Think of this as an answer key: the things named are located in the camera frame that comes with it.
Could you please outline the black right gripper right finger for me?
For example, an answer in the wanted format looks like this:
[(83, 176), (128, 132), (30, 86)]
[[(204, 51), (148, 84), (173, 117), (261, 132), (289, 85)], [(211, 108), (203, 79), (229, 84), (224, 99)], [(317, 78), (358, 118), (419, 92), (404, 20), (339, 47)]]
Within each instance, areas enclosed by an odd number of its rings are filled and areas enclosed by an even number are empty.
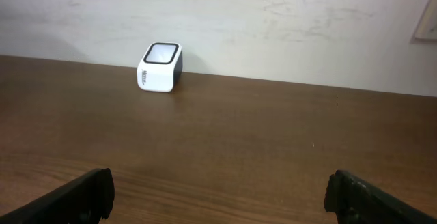
[(344, 170), (329, 177), (324, 209), (338, 224), (436, 223), (436, 219)]

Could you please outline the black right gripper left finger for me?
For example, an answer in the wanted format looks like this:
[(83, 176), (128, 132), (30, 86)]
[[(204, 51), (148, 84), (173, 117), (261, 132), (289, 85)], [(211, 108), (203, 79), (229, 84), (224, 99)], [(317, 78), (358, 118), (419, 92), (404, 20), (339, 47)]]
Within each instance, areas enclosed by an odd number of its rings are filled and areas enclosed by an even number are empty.
[(1, 217), (2, 223), (99, 223), (113, 209), (109, 168), (93, 169)]

